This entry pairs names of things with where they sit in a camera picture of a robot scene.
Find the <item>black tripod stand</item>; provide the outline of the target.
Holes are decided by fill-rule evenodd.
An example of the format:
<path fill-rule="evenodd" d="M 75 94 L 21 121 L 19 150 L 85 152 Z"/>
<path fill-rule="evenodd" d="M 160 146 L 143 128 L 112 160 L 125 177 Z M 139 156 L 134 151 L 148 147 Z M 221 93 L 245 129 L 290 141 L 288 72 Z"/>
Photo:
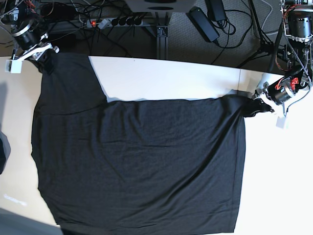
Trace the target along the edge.
<path fill-rule="evenodd" d="M 260 37 L 260 46 L 259 48 L 256 50 L 255 53 L 253 53 L 251 56 L 249 56 L 248 58 L 246 58 L 242 63 L 240 63 L 237 68 L 242 68 L 245 64 L 247 64 L 250 61 L 253 61 L 257 58 L 261 58 L 264 56 L 271 56 L 270 60 L 269 60 L 269 64 L 268 64 L 268 72 L 271 72 L 274 64 L 275 64 L 275 58 L 279 49 L 279 44 L 283 35 L 283 30 L 282 30 L 282 26 L 281 23 L 279 24 L 279 29 L 278 29 L 278 33 L 275 39 L 275 42 L 273 42 L 268 36 L 267 34 L 261 29 L 260 23 L 259 23 L 259 19 L 257 16 L 257 12 L 254 6 L 254 3 L 252 0 L 248 1 L 252 10 L 252 19 L 254 20 L 254 24 L 257 27 L 257 32 L 258 35 Z"/>

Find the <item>aluminium frame post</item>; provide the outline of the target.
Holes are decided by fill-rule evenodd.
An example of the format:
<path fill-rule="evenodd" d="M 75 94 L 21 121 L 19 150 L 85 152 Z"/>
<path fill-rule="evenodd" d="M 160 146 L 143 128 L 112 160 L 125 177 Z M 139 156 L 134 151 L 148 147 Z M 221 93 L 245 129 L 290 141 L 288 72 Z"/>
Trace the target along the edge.
<path fill-rule="evenodd" d="M 151 17 L 144 19 L 143 29 L 156 40 L 156 58 L 168 60 L 168 27 L 171 12 L 151 12 Z"/>

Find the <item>black box on floor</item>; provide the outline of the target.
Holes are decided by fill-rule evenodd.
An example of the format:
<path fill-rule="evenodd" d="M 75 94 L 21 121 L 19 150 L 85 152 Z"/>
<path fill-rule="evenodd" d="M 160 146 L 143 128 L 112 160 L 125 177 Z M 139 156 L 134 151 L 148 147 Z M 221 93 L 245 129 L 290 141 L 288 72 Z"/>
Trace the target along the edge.
<path fill-rule="evenodd" d="M 58 46 L 60 49 L 70 49 L 76 44 L 76 36 L 74 34 L 52 34 L 49 36 L 48 42 L 51 42 L 54 46 Z"/>

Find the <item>grey power strip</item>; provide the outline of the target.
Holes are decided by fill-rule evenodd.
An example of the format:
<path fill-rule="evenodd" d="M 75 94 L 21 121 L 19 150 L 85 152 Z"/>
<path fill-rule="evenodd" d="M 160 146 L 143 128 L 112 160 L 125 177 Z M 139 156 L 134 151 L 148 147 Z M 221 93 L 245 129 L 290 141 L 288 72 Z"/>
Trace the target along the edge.
<path fill-rule="evenodd" d="M 128 27 L 128 26 L 143 26 L 144 21 L 141 17 L 118 17 L 118 18 L 91 18 L 86 20 L 84 26 L 86 28 L 105 29 L 109 27 Z"/>

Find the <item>dark object at left edge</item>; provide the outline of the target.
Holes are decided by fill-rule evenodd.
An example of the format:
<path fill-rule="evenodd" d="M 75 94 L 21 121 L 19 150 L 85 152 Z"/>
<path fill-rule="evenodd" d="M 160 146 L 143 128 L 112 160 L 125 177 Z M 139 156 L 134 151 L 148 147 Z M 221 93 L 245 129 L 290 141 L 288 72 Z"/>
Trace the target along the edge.
<path fill-rule="evenodd" d="M 5 151 L 3 147 L 2 139 L 0 139 L 0 174 L 2 174 L 6 162 Z"/>

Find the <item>black T-shirt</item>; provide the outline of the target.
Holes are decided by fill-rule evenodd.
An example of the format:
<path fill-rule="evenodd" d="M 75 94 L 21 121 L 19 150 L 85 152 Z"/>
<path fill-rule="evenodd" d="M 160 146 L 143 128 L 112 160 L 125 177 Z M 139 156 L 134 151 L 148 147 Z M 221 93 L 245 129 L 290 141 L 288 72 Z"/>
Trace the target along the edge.
<path fill-rule="evenodd" d="M 234 231 L 253 99 L 107 102 L 87 56 L 55 60 L 42 73 L 31 143 L 63 234 Z"/>

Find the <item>black power brick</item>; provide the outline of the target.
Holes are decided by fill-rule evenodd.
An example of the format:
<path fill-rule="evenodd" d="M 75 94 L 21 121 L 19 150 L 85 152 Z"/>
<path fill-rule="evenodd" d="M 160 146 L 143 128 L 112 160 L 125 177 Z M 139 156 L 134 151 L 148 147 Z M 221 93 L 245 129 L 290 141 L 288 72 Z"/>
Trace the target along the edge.
<path fill-rule="evenodd" d="M 187 16 L 206 42 L 211 43 L 219 38 L 220 35 L 215 29 L 213 23 L 199 7 L 194 6 L 187 13 Z"/>

